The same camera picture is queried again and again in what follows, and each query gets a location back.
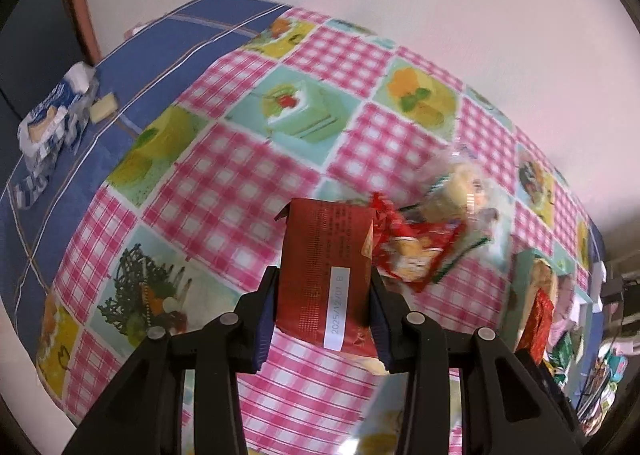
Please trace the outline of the orange red wafer packet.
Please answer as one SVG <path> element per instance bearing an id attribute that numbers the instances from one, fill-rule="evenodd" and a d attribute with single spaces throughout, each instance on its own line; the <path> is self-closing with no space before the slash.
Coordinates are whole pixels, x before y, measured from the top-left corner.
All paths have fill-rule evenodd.
<path id="1" fill-rule="evenodd" d="M 554 305 L 550 297 L 544 290 L 538 289 L 532 309 L 527 317 L 523 334 L 515 348 L 516 352 L 525 351 L 536 365 L 544 357 L 544 350 L 550 335 L 553 312 Z"/>

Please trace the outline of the dark red box packet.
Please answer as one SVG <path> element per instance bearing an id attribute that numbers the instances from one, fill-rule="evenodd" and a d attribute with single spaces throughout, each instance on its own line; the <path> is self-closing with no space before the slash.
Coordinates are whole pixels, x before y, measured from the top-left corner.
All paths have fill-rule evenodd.
<path id="1" fill-rule="evenodd" d="M 374 210 L 292 199 L 285 219 L 276 326 L 332 352 L 375 357 L 368 325 Z"/>

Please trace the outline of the pink checkered picture tablecloth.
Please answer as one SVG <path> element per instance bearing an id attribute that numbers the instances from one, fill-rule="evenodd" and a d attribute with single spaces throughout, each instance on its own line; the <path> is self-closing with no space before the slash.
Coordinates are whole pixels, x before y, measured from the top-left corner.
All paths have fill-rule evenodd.
<path id="1" fill-rule="evenodd" d="M 203 326 L 279 261 L 294 197 L 417 201 L 420 168 L 460 146 L 483 169 L 494 236 L 410 305 L 495 325 L 527 249 L 590 284 L 585 209 L 486 97 L 404 46 L 303 10 L 263 11 L 124 100 L 86 138 L 36 254 L 52 285 L 36 366 L 79 421 L 152 325 Z"/>

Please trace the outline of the teal rimmed white tray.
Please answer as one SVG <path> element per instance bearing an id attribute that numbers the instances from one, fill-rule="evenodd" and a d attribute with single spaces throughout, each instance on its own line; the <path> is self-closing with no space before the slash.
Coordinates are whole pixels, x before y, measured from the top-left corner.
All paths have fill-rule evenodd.
<path id="1" fill-rule="evenodd" d="M 549 258 L 529 248 L 515 255 L 500 337 L 513 352 L 541 363 L 566 394 L 577 385 L 593 300 L 588 273 L 564 250 Z"/>

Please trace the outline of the blue white crumpled wrapper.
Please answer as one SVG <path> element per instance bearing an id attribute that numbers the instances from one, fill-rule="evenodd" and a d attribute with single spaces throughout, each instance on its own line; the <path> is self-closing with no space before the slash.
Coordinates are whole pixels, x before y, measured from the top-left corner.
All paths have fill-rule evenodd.
<path id="1" fill-rule="evenodd" d="M 83 62 L 73 64 L 21 121 L 17 141 L 27 175 L 13 189 L 17 207 L 28 209 L 35 204 L 47 188 L 64 147 L 77 152 L 98 89 L 96 70 Z"/>

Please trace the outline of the white power strip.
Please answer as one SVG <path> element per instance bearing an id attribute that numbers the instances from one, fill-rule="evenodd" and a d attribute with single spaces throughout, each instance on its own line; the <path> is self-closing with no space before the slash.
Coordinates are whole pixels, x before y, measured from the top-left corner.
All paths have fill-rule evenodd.
<path id="1" fill-rule="evenodd" d="M 594 262 L 590 273 L 589 285 L 589 296 L 592 300 L 592 311 L 594 313 L 600 313 L 602 311 L 601 290 L 607 278 L 605 263 L 602 260 Z"/>

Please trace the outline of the small white eraser block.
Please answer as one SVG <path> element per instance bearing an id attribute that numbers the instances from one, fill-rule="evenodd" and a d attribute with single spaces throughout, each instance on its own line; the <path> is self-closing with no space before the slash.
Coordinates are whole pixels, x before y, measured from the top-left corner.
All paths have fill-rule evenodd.
<path id="1" fill-rule="evenodd" d="M 111 117 L 118 109 L 118 100 L 113 92 L 106 94 L 89 107 L 89 118 L 93 124 Z"/>

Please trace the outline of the blue plaid cloth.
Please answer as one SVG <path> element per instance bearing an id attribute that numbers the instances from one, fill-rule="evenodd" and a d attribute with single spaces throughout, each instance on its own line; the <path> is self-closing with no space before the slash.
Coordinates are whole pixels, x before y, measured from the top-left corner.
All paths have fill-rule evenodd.
<path id="1" fill-rule="evenodd" d="M 1 195 L 1 303 L 27 350 L 73 233 L 134 134 L 287 10 L 265 0 L 192 0 L 99 64 L 70 68 L 28 114 L 51 129 L 35 155 L 17 161 Z"/>

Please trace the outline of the teal toy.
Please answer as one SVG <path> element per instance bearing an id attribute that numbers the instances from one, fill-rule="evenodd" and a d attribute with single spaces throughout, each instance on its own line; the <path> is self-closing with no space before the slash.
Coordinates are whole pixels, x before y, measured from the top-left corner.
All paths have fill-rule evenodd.
<path id="1" fill-rule="evenodd" d="M 608 352 L 604 356 L 605 366 L 608 368 L 608 375 L 613 383 L 619 383 L 625 375 L 628 366 L 628 359 L 623 354 L 614 351 Z"/>

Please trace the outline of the clear steamed cake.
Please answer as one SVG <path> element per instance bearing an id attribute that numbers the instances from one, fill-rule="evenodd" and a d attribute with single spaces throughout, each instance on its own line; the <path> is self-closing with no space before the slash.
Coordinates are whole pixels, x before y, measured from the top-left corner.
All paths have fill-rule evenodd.
<path id="1" fill-rule="evenodd" d="M 466 219 L 488 205 L 486 175 L 464 147 L 436 154 L 422 171 L 420 212 L 427 222 Z"/>

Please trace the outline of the dark green biscuit packet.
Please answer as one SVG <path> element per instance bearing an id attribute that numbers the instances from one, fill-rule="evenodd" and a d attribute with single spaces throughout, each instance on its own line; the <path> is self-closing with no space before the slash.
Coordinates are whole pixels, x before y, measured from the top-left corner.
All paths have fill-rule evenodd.
<path id="1" fill-rule="evenodd" d="M 572 334 L 565 331 L 548 354 L 553 376 L 565 376 L 570 362 L 574 359 Z"/>

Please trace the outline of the green edged clear cake packet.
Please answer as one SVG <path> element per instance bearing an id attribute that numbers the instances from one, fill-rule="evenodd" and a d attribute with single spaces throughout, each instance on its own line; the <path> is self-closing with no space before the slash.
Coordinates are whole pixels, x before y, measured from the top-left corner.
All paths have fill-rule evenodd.
<path id="1" fill-rule="evenodd" d="M 413 236 L 394 240 L 393 273 L 416 287 L 439 282 L 466 255 L 490 243 L 500 220 L 484 176 L 465 164 L 436 178 L 419 202 L 399 213 Z"/>

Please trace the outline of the pink swiss roll packet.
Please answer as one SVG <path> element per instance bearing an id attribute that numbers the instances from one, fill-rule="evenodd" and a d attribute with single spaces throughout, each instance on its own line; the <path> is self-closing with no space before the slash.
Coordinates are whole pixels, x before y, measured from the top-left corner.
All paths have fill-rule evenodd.
<path id="1" fill-rule="evenodd" d="M 570 313 L 574 305 L 575 282 L 572 276 L 566 274 L 559 277 L 558 297 L 554 305 L 550 337 L 559 337 L 567 330 L 570 323 Z"/>

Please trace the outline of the red cartoon snack packet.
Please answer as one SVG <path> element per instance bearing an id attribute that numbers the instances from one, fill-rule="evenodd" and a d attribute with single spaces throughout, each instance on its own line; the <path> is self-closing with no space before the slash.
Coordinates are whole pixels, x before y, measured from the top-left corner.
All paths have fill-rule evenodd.
<path id="1" fill-rule="evenodd" d="M 445 257 L 466 230 L 466 222 L 410 223 L 382 193 L 370 199 L 374 210 L 372 263 L 378 271 L 420 293 L 435 282 Z"/>

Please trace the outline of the black power adapter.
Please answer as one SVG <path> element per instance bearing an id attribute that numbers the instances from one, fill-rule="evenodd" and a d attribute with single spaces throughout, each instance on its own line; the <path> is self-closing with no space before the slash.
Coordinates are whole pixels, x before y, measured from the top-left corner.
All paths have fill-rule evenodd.
<path id="1" fill-rule="evenodd" d="M 609 279 L 601 287 L 600 299 L 604 305 L 622 302 L 624 300 L 625 281 L 622 276 Z"/>

